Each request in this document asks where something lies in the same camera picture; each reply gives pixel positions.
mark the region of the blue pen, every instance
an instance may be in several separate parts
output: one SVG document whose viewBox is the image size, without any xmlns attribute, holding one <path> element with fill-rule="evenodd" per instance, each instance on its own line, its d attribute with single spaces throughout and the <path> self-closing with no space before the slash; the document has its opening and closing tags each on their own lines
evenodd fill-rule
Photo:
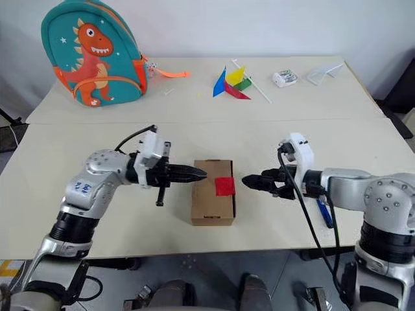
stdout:
<svg viewBox="0 0 415 311">
<path fill-rule="evenodd" d="M 329 211 L 327 210 L 327 207 L 319 199 L 317 199 L 316 201 L 317 201 L 318 208 L 320 209 L 320 212 L 322 213 L 322 216 L 323 216 L 324 222 L 326 223 L 327 228 L 332 229 L 333 220 L 331 219 L 331 216 L 330 216 Z"/>
</svg>

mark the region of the cardboard box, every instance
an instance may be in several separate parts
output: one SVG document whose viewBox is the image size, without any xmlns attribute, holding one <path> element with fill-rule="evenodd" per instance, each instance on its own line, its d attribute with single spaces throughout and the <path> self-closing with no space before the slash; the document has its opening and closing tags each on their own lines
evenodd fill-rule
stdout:
<svg viewBox="0 0 415 311">
<path fill-rule="evenodd" d="M 232 161 L 196 160 L 194 166 L 204 170 L 207 178 L 193 185 L 192 224 L 231 225 L 236 214 Z M 232 187 L 233 194 L 226 195 Z"/>
</svg>

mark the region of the table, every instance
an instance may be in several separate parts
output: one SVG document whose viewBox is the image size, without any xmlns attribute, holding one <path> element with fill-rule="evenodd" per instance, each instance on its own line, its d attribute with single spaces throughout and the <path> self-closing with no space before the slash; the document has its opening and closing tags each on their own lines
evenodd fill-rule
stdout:
<svg viewBox="0 0 415 311">
<path fill-rule="evenodd" d="M 147 123 L 31 124 L 0 176 L 0 258 L 31 259 L 58 214 L 66 183 L 90 153 L 114 146 Z M 247 174 L 278 167 L 276 147 L 290 132 L 309 140 L 315 169 L 357 168 L 375 175 L 415 173 L 415 156 L 386 118 L 159 123 L 172 142 L 171 163 L 232 159 L 237 217 L 230 227 L 190 224 L 192 184 L 173 185 L 165 206 L 157 189 L 119 187 L 94 235 L 90 257 L 315 247 L 298 202 L 246 188 Z M 137 141 L 125 150 L 135 150 Z M 306 201 L 324 247 L 334 246 L 313 200 Z M 362 213 L 337 209 L 340 243 L 359 237 Z"/>
<path fill-rule="evenodd" d="M 344 60 L 338 56 L 239 58 L 238 63 L 273 101 L 269 104 L 253 86 L 244 91 L 251 100 L 236 100 L 223 93 L 213 98 L 213 86 L 230 58 L 155 58 L 166 71 L 191 72 L 189 78 L 150 80 L 147 94 L 127 104 L 89 108 L 72 99 L 57 82 L 27 119 L 30 124 L 92 124 L 125 122 L 289 121 L 367 119 L 384 117 L 347 65 L 336 78 L 327 76 L 321 86 L 306 80 L 310 70 Z M 280 89 L 271 77 L 291 69 L 300 80 Z"/>
</svg>

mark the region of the teal backpack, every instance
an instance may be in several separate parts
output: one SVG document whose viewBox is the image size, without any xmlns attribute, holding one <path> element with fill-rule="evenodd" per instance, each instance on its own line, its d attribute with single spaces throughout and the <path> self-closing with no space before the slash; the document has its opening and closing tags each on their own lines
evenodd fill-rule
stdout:
<svg viewBox="0 0 415 311">
<path fill-rule="evenodd" d="M 147 90 L 146 58 L 123 19 L 96 0 L 67 0 L 41 24 L 55 75 L 91 107 L 139 99 Z"/>
</svg>

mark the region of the red square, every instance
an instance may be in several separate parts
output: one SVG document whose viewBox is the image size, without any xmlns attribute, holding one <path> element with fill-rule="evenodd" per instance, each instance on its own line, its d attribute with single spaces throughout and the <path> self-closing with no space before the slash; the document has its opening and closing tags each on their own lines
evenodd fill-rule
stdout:
<svg viewBox="0 0 415 311">
<path fill-rule="evenodd" d="M 216 196 L 233 196 L 235 194 L 235 180 L 233 177 L 215 178 Z"/>
</svg>

